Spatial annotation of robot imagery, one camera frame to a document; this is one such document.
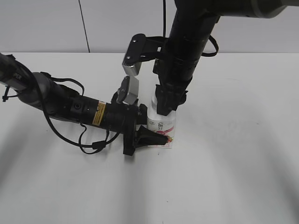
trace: white table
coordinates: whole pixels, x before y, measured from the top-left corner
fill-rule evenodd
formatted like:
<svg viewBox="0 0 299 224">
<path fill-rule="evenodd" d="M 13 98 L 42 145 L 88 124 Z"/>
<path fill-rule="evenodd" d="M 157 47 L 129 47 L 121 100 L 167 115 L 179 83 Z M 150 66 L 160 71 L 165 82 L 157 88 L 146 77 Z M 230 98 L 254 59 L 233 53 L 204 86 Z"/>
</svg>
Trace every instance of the white table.
<svg viewBox="0 0 299 224">
<path fill-rule="evenodd" d="M 123 54 L 14 55 L 32 71 L 77 79 L 106 102 L 124 77 Z M 157 81 L 152 66 L 139 75 L 146 104 Z M 133 158 L 122 155 L 121 137 L 98 155 L 82 154 L 37 109 L 0 103 L 0 223 L 298 223 L 299 54 L 203 58 L 188 90 L 175 147 Z M 75 141 L 82 131 L 54 124 Z M 104 135 L 90 127 L 84 142 Z"/>
</svg>

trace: warning label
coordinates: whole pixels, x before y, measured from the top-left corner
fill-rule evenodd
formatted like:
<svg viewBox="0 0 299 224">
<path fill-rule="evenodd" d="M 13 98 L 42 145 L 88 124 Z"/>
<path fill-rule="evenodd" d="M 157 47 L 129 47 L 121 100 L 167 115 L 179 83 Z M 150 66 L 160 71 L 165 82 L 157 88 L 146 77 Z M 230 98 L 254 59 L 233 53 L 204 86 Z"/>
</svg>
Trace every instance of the warning label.
<svg viewBox="0 0 299 224">
<path fill-rule="evenodd" d="M 100 126 L 104 116 L 105 108 L 106 108 L 106 103 L 99 101 L 97 112 L 95 113 L 93 118 L 93 125 Z"/>
</svg>

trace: white bottle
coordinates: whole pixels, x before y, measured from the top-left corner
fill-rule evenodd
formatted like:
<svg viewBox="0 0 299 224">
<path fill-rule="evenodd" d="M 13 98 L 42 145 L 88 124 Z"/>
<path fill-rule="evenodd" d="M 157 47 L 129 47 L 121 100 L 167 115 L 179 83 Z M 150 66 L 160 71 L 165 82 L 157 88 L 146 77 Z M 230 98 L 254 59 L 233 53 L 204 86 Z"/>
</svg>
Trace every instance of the white bottle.
<svg viewBox="0 0 299 224">
<path fill-rule="evenodd" d="M 176 111 L 170 112 L 168 116 L 157 114 L 157 98 L 155 95 L 152 97 L 151 104 L 148 108 L 148 129 L 158 134 L 166 135 L 168 142 L 165 146 L 150 147 L 172 148 L 176 128 L 176 116 Z"/>
</svg>

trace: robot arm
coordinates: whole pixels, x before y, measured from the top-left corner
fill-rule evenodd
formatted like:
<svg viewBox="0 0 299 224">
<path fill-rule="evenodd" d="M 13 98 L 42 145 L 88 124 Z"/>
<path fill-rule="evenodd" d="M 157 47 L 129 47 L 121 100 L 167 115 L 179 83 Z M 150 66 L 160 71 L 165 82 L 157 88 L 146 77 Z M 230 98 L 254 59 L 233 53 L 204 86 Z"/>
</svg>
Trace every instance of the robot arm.
<svg viewBox="0 0 299 224">
<path fill-rule="evenodd" d="M 138 147 L 164 145 L 167 137 L 136 125 L 145 125 L 147 108 L 137 106 L 142 62 L 155 60 L 154 73 L 160 85 L 156 87 L 157 112 L 168 115 L 186 101 L 187 86 L 199 62 L 211 32 L 221 16 L 272 18 L 287 6 L 299 6 L 299 0 L 175 0 L 176 16 L 169 38 L 135 35 L 129 45 L 123 67 L 128 75 L 110 104 L 79 95 L 57 84 L 48 73 L 31 73 L 13 56 L 0 54 L 0 83 L 17 92 L 24 103 L 43 111 L 51 129 L 61 139 L 96 152 L 110 141 L 81 145 L 63 137 L 54 128 L 50 117 L 62 121 L 91 125 L 123 134 L 124 154 L 133 155 Z"/>
<path fill-rule="evenodd" d="M 115 93 L 111 103 L 105 103 L 80 95 L 75 90 L 55 82 L 63 80 L 71 79 L 52 78 L 45 72 L 31 73 L 12 55 L 0 54 L 0 83 L 6 85 L 7 89 L 14 89 L 20 101 L 42 110 L 53 132 L 68 143 L 100 152 L 122 133 L 123 153 L 126 155 L 133 155 L 139 147 L 166 144 L 168 139 L 165 136 L 151 132 L 143 126 L 136 130 L 136 125 L 145 125 L 147 118 L 147 107 L 142 104 L 137 106 L 138 100 L 131 105 L 117 102 L 116 99 L 121 94 Z M 110 141 L 106 139 L 106 141 L 94 142 L 92 145 L 81 145 L 62 136 L 54 128 L 50 118 L 99 127 L 117 134 Z"/>
<path fill-rule="evenodd" d="M 155 59 L 157 112 L 167 116 L 186 101 L 187 86 L 211 32 L 221 16 L 272 18 L 299 0 L 175 0 L 177 12 L 169 38 L 132 38 L 123 67 L 130 76 L 141 62 Z"/>
</svg>

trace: gray wall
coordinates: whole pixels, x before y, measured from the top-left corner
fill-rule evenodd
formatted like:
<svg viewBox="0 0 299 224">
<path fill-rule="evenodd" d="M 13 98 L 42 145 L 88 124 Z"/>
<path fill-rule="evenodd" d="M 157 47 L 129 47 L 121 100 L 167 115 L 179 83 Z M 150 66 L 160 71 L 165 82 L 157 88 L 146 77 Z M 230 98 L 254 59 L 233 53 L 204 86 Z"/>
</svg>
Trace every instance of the gray wall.
<svg viewBox="0 0 299 224">
<path fill-rule="evenodd" d="M 91 52 L 124 52 L 136 33 L 162 34 L 162 0 L 81 0 Z M 175 14 L 167 0 L 167 26 Z M 223 17 L 221 52 L 299 52 L 299 8 L 266 19 Z M 78 0 L 1 0 L 0 52 L 87 52 Z"/>
</svg>

